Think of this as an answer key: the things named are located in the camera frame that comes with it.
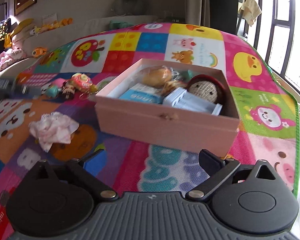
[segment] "sofa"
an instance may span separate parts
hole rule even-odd
[[[1,71],[0,78],[15,78],[20,72],[33,65],[37,59],[31,57],[31,55],[33,49],[37,47],[47,48],[48,51],[55,50],[56,48],[59,48],[73,40],[109,30],[110,21],[122,21],[138,25],[143,23],[152,23],[157,19],[158,17],[153,15],[115,16],[91,19],[86,22],[73,23],[39,35],[30,36],[21,44],[18,44],[29,58],[19,61]]]

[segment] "black gripper pad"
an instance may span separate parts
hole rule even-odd
[[[91,217],[72,232],[53,237],[32,237],[15,232],[10,239],[298,240],[286,231],[269,236],[231,231],[214,219],[205,204],[187,201],[179,192],[126,192],[117,201],[99,204]]]

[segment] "dark panel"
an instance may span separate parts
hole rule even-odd
[[[238,0],[210,0],[210,27],[235,34]]]

